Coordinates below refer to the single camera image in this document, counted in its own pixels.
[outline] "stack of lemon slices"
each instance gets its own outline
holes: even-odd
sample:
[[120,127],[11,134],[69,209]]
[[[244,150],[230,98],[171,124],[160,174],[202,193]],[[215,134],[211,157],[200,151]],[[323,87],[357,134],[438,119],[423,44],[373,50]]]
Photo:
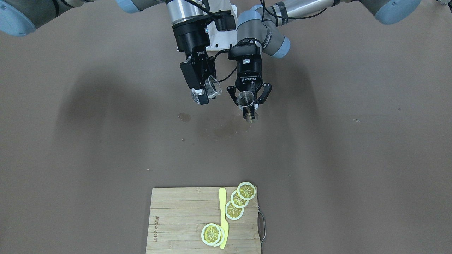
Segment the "stack of lemon slices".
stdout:
[[[251,199],[256,196],[256,187],[249,182],[239,184],[236,190],[231,194],[231,200],[226,204],[226,217],[230,220],[236,221],[243,216],[245,207]],[[203,243],[218,247],[225,238],[225,232],[221,226],[209,223],[204,226],[201,231],[201,239]]]

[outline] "yellow knife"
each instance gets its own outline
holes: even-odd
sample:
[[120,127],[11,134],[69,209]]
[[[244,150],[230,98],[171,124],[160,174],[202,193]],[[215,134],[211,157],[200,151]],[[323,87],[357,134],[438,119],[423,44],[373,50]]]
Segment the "yellow knife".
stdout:
[[229,223],[226,221],[226,189],[225,188],[220,188],[218,190],[218,197],[220,198],[221,227],[225,231],[225,240],[220,245],[220,249],[224,249],[226,242],[227,242],[227,236],[229,234]]

